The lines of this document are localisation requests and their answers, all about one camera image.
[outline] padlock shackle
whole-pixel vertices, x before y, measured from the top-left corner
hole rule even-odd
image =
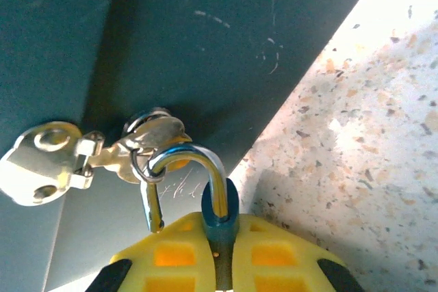
[[[136,165],[136,154],[133,154],[132,159],[134,168],[138,169]],[[218,222],[227,221],[227,176],[219,157],[208,148],[193,143],[183,143],[158,149],[149,159],[145,169],[143,169],[142,172],[138,172],[138,174],[141,175],[143,181],[149,181],[155,184],[160,182],[164,177],[167,165],[180,160],[193,160],[207,169],[213,213]],[[145,200],[149,204],[147,206],[148,209],[145,209],[146,219],[148,220],[148,226],[152,232],[160,231],[162,228],[159,227],[159,225],[162,225],[162,221],[157,215],[161,217],[161,209],[159,208],[159,202],[156,202],[156,198],[157,195],[154,193],[154,196],[148,196],[148,199]]]

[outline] padlock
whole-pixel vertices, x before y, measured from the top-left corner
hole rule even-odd
[[[237,190],[212,151],[193,144],[169,146],[158,150],[145,169],[134,167],[154,185],[166,166],[180,159],[198,161],[209,171],[202,212],[113,256],[86,292],[363,292],[329,251],[254,215],[239,215]],[[154,205],[158,209],[149,209],[158,213],[154,224],[162,223],[159,201]]]

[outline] speckled countertop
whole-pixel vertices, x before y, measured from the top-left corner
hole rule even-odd
[[[360,0],[232,173],[243,212],[438,291],[437,102],[438,0]]]

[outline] metal shackle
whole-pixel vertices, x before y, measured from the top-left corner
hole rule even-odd
[[[193,160],[207,169],[215,219],[217,222],[228,220],[227,176],[219,157],[208,148],[183,143],[159,149],[154,152],[143,170],[138,165],[137,152],[132,152],[131,159],[134,174],[141,180],[140,192],[148,227],[152,233],[157,233],[164,227],[156,184],[163,180],[166,166],[180,160]]]

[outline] yellow rubber casing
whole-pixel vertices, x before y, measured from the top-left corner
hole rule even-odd
[[[335,292],[318,266],[330,252],[253,215],[240,215],[233,251],[234,292]],[[213,292],[214,261],[191,213],[115,255],[133,263],[118,292]]]

